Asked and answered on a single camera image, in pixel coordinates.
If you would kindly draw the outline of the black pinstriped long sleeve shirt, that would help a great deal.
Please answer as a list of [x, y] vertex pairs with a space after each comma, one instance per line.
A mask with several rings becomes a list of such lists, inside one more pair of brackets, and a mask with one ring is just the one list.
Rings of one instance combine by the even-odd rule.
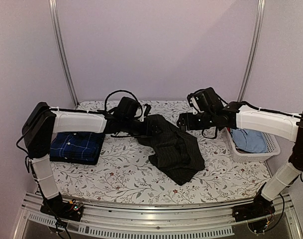
[[204, 159], [197, 138], [173, 125], [162, 115], [150, 115], [146, 122], [152, 130], [159, 130], [150, 137], [138, 138], [139, 144], [153, 149], [148, 156], [150, 163], [182, 186], [204, 170]]

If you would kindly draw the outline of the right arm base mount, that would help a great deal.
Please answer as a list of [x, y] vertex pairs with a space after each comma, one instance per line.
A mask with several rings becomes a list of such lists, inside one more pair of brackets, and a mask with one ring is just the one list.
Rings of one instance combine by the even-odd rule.
[[274, 212], [273, 201], [266, 200], [261, 191], [254, 197], [253, 202], [232, 207], [232, 216], [236, 222], [263, 217]]

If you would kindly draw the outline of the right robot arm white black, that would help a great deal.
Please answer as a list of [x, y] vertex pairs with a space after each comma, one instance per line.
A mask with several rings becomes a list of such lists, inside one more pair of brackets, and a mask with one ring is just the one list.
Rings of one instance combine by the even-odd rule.
[[224, 101], [212, 87], [197, 90], [187, 96], [193, 111], [179, 115], [177, 126], [184, 131], [205, 130], [214, 127], [250, 129], [272, 134], [294, 142], [292, 153], [275, 175], [260, 189], [249, 207], [253, 217], [268, 210], [268, 201], [274, 200], [303, 172], [303, 112], [284, 113], [255, 107], [248, 102]]

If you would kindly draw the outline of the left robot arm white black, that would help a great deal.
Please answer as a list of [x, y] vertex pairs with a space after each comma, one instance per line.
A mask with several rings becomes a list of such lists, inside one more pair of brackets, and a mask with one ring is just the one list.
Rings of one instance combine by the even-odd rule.
[[50, 107], [39, 102], [22, 128], [21, 140], [32, 166], [32, 173], [46, 207], [55, 216], [66, 212], [56, 186], [50, 165], [50, 145], [52, 135], [60, 132], [92, 132], [116, 134], [125, 132], [131, 137], [152, 137], [161, 130], [155, 120], [148, 119], [149, 104], [123, 97], [111, 110], [100, 111], [70, 110]]

